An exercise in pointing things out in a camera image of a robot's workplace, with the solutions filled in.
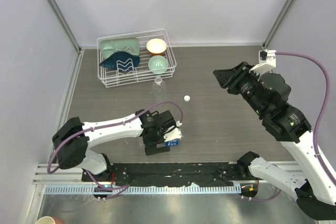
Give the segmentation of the white bottle cap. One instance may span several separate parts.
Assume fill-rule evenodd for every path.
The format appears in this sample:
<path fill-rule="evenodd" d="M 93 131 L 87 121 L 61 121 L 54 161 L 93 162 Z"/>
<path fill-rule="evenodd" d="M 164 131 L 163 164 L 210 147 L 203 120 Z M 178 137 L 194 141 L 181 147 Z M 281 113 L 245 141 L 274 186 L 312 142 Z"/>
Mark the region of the white bottle cap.
<path fill-rule="evenodd" d="M 190 102 L 190 100 L 191 100 L 191 97 L 189 95 L 184 96 L 184 101 L 185 102 Z"/>

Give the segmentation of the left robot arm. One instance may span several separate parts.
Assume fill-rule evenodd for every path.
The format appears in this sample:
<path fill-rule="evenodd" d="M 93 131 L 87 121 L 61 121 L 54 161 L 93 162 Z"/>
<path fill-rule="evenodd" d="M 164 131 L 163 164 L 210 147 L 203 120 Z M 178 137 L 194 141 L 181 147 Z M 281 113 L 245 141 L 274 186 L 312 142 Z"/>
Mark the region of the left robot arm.
<path fill-rule="evenodd" d="M 112 174 L 110 161 L 104 153 L 93 147 L 122 138 L 141 138 L 147 156 L 170 151 L 169 143 L 181 137 L 182 122 L 175 120 L 169 110 L 164 112 L 139 110 L 123 118 L 102 122 L 81 122 L 78 117 L 69 119 L 52 137 L 54 153 L 48 162 L 47 172 L 53 161 L 59 169 L 79 167 L 88 170 L 98 180 L 105 182 Z"/>

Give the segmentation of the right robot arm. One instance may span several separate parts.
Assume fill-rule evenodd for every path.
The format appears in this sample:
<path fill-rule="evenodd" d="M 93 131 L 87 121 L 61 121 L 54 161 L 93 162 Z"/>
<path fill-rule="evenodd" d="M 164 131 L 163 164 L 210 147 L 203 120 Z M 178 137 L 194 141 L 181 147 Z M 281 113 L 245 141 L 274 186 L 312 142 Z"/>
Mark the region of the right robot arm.
<path fill-rule="evenodd" d="M 288 101 L 291 87 L 277 73 L 261 76 L 241 62 L 231 69 L 214 70 L 221 88 L 241 95 L 261 120 L 262 126 L 295 159 L 303 176 L 293 175 L 254 152 L 237 163 L 242 179 L 265 180 L 291 196 L 299 208 L 318 221 L 335 220 L 335 184 L 323 170 L 313 145 L 313 131 L 305 115 Z"/>

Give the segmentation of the blue label water bottle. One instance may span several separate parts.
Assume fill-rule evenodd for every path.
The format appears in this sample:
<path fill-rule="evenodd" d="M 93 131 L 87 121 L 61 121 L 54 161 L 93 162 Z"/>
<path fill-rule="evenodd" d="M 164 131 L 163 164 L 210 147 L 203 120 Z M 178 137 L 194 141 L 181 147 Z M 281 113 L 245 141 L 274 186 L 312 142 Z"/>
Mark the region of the blue label water bottle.
<path fill-rule="evenodd" d="M 179 138 L 173 139 L 171 141 L 165 141 L 164 137 L 139 137 L 139 144 L 141 147 L 145 147 L 145 146 L 156 146 L 156 147 L 171 147 L 171 146 L 177 146 L 180 144 L 180 140 Z"/>

